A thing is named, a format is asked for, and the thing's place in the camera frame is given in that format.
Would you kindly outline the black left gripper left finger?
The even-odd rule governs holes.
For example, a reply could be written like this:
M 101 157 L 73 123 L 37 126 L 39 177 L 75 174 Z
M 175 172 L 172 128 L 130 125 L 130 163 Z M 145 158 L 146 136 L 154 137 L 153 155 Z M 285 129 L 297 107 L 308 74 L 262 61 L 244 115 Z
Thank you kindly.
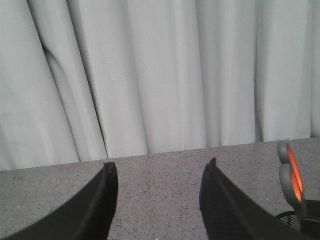
M 76 194 L 44 217 L 18 228 L 4 240 L 106 240 L 118 201 L 118 171 L 105 162 Z

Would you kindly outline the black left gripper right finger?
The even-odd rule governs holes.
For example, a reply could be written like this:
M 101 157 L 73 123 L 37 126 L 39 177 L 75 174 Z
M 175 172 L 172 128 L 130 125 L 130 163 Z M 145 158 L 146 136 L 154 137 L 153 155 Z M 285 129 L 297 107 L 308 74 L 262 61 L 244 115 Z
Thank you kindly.
M 232 183 L 212 158 L 205 166 L 199 209 L 210 240 L 307 240 Z

